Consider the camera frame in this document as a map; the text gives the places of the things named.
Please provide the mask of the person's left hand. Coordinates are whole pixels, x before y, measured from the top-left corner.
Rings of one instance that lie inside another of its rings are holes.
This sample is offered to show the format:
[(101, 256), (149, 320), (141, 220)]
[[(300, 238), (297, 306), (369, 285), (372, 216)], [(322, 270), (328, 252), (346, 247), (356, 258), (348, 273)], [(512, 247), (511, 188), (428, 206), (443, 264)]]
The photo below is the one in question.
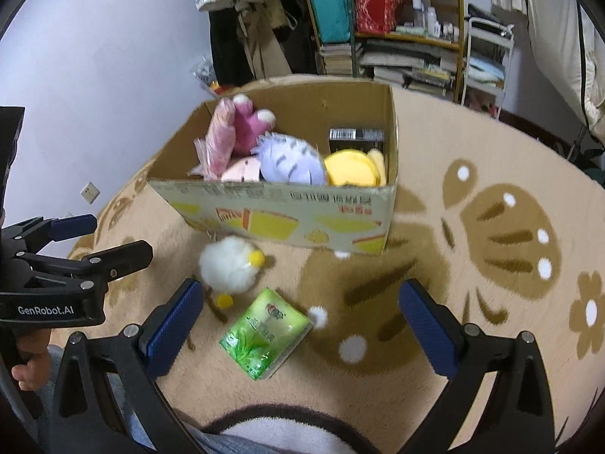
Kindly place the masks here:
[(27, 354), (29, 360), (24, 365), (11, 369), (12, 378), (23, 392), (36, 392), (46, 386), (51, 373), (51, 357), (48, 351), (51, 331), (34, 330), (17, 340), (21, 354)]

